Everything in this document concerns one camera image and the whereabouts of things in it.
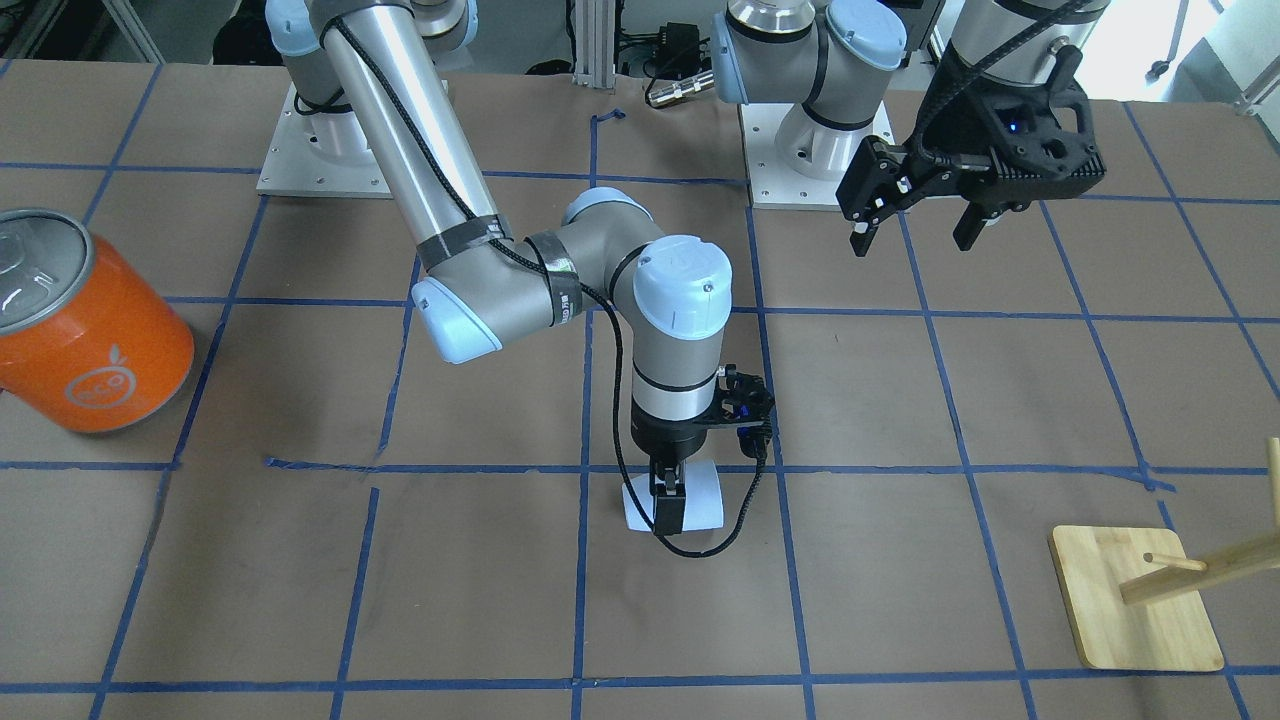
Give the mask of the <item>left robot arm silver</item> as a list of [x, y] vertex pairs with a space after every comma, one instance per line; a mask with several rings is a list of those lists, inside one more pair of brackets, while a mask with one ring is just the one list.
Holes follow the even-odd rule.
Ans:
[[1105, 1], [968, 1], [911, 133], [888, 143], [872, 124], [908, 32], [878, 1], [730, 1], [714, 18], [716, 92], [739, 105], [782, 102], [778, 146], [835, 200], [867, 255], [879, 227], [923, 199], [957, 196], [968, 251], [1006, 211], [1075, 199], [1105, 177], [1082, 46]]

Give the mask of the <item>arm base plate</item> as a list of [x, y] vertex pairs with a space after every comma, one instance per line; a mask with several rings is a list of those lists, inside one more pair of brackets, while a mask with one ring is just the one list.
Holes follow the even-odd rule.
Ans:
[[256, 184], [265, 196], [392, 199], [353, 113], [302, 115], [291, 86]]
[[884, 105], [855, 131], [822, 126], [797, 102], [739, 109], [751, 202], [759, 209], [837, 211], [835, 191], [861, 138], [878, 135], [893, 142]]

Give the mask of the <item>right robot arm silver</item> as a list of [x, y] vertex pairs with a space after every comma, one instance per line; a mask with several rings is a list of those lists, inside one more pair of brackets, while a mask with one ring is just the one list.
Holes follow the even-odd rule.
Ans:
[[471, 40], [474, 3], [269, 1], [265, 17], [300, 108], [358, 124], [412, 233], [425, 277], [411, 296], [440, 356], [467, 363], [591, 306], [617, 311], [632, 333], [631, 434], [649, 459], [625, 480], [627, 524], [722, 527], [718, 471], [695, 454], [724, 409], [726, 254], [664, 234], [608, 187], [575, 199], [559, 228], [513, 240], [433, 63]]

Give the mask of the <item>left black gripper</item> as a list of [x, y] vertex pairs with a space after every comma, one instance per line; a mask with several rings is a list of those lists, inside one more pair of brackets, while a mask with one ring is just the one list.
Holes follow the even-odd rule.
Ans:
[[[924, 149], [952, 158], [936, 158], [908, 145], [886, 143], [879, 136], [864, 137], [836, 190], [840, 210], [852, 227], [849, 242], [854, 254], [864, 258], [883, 222], [931, 196], [957, 193], [966, 201], [954, 228], [960, 251], [969, 251], [980, 232], [1006, 211], [1024, 211], [1030, 204], [1029, 196], [993, 187], [989, 133], [980, 118], [980, 99], [1006, 88], [1062, 88], [1075, 81], [1082, 60], [1082, 50], [1068, 45], [1052, 60], [1050, 78], [1030, 87], [975, 77], [928, 126], [918, 123], [915, 128], [924, 136]], [[964, 170], [956, 156], [975, 156], [987, 168]]]

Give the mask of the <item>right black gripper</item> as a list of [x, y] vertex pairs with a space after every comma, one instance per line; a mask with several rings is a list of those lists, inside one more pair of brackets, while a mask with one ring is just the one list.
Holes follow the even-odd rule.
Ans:
[[649, 457], [652, 527], [655, 536], [677, 536], [684, 532], [687, 492], [681, 462], [704, 446], [710, 427], [700, 421], [713, 416], [712, 405], [684, 420], [666, 420], [653, 416], [639, 405], [631, 406], [632, 439]]

